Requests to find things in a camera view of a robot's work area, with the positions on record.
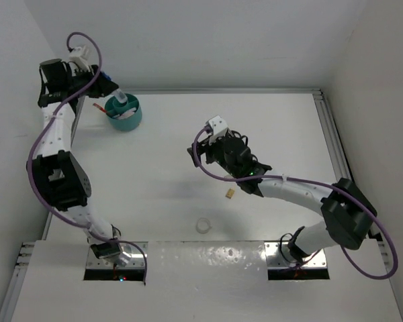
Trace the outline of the tan pencil sharpener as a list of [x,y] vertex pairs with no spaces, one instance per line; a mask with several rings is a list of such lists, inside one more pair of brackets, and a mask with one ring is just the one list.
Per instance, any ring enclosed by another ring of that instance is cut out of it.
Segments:
[[231,198],[234,196],[234,194],[235,194],[235,190],[234,190],[234,189],[228,189],[228,191],[227,191],[225,197],[226,197],[227,199],[231,199]]

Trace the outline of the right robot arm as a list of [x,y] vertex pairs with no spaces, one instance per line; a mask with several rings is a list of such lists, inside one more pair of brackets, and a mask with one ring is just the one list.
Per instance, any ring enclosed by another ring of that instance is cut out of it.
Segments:
[[301,226],[280,248],[289,264],[302,264],[309,255],[335,245],[358,250],[369,232],[377,212],[357,185],[341,178],[332,187],[295,182],[280,177],[272,167],[262,164],[251,153],[248,140],[235,132],[210,143],[208,139],[187,149],[195,166],[201,157],[208,164],[217,163],[237,185],[250,195],[281,199],[307,208],[322,221],[313,226]]

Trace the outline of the glue bottle blue cap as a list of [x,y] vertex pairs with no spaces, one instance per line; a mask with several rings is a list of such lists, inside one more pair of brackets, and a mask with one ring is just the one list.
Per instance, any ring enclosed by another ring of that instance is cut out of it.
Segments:
[[[112,79],[109,75],[107,75],[104,71],[101,72],[101,74],[109,81],[112,82]],[[126,94],[119,88],[117,87],[114,91],[112,91],[112,94],[116,98],[116,100],[119,102],[120,105],[125,105],[128,102],[128,98]]]

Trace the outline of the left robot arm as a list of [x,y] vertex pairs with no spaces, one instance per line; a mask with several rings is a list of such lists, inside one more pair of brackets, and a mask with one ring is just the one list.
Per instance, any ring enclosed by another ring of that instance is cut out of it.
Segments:
[[99,66],[53,59],[39,67],[44,128],[29,152],[29,182],[39,201],[59,219],[82,229],[96,258],[118,263],[123,256],[117,240],[120,230],[96,215],[90,206],[92,193],[87,173],[71,152],[79,100],[104,97],[117,89]]

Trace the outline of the clear tape roll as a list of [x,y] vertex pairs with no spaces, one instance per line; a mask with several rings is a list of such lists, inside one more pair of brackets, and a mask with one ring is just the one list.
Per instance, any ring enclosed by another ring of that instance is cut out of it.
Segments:
[[206,218],[199,218],[195,225],[196,231],[200,234],[208,233],[211,230],[211,228],[212,228],[212,225],[210,223],[210,220],[206,219]]

